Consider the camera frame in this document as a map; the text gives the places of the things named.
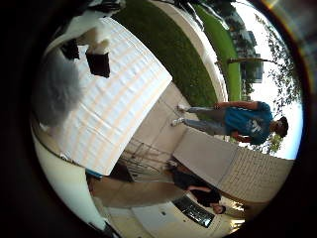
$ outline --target grass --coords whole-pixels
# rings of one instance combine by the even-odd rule
[[[237,57],[229,33],[213,16],[206,13],[201,7],[195,6],[195,10],[204,22],[205,34],[216,52],[218,61],[222,63],[229,100],[241,100],[240,67],[237,63],[226,64],[227,59]]]
[[[191,105],[210,106],[217,101],[199,54],[166,13],[147,1],[127,0],[126,8],[113,18],[152,51]]]

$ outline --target dark hair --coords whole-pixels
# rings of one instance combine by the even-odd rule
[[[224,205],[222,205],[222,211],[221,211],[219,214],[223,214],[223,213],[225,213],[225,212],[226,212],[226,210],[227,210],[227,207],[226,207],[226,206],[224,206]]]
[[[281,138],[285,137],[287,135],[287,131],[288,131],[288,122],[286,117],[282,116],[281,118],[279,118],[279,120],[282,125],[283,125],[283,132],[279,135]]]

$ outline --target window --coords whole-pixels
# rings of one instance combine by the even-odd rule
[[[174,200],[172,203],[188,218],[206,228],[215,217],[214,214],[206,211],[187,196]]]

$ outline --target gray pants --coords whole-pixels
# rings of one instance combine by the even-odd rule
[[[209,135],[227,135],[225,128],[225,113],[224,108],[214,109],[212,107],[190,107],[187,112],[201,113],[211,117],[213,121],[195,121],[185,119],[184,124],[195,128],[199,131],[208,133]]]

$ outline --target brick wall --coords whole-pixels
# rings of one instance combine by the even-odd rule
[[[293,161],[239,147],[218,188],[251,202],[271,200],[286,180]]]

